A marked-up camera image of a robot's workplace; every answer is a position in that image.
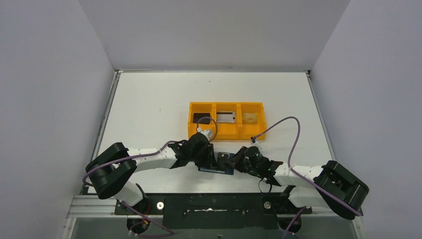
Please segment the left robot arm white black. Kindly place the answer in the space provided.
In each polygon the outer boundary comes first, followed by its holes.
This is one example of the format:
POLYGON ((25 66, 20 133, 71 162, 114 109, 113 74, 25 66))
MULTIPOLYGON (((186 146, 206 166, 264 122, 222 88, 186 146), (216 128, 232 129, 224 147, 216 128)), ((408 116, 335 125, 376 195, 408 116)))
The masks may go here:
POLYGON ((161 148, 129 149, 122 142, 112 144, 86 166, 83 182, 95 189, 99 199, 116 198, 129 206, 145 196, 131 183, 137 172, 156 168, 174 169, 193 162, 201 167, 213 156, 212 130, 201 130, 187 140, 165 143, 161 148))

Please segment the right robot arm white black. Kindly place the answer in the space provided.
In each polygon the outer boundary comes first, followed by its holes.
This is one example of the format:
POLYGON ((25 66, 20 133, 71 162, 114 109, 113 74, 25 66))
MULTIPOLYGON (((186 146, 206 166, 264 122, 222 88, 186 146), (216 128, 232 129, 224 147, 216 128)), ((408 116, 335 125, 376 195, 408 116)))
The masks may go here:
POLYGON ((288 200, 297 208, 329 208, 338 216, 353 220, 369 194, 369 187, 340 163, 329 160, 317 166, 294 166, 262 155, 257 146, 242 147, 223 162, 267 184, 291 187, 288 200))

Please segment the black VIP credit card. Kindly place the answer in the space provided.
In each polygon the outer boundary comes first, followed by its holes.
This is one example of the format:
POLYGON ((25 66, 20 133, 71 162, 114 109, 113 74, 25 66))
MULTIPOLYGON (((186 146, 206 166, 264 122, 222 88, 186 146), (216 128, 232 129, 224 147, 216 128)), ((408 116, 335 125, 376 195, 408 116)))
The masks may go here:
POLYGON ((228 167, 227 161, 230 158, 230 153, 219 152, 217 154, 217 165, 220 171, 225 171, 228 167))

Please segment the blue leather card holder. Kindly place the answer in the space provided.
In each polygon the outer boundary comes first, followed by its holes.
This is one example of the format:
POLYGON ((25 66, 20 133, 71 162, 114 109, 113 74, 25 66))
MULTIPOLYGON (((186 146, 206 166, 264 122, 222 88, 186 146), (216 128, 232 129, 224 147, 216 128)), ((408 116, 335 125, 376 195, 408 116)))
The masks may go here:
POLYGON ((201 171, 201 172, 209 172, 209 173, 217 173, 217 174, 225 174, 225 175, 233 175, 234 174, 234 169, 233 168, 231 168, 231 167, 227 167, 227 169, 225 170, 225 171, 220 171, 219 169, 218 169, 218 167, 217 168, 205 168, 205 167, 199 167, 198 168, 198 171, 201 171))

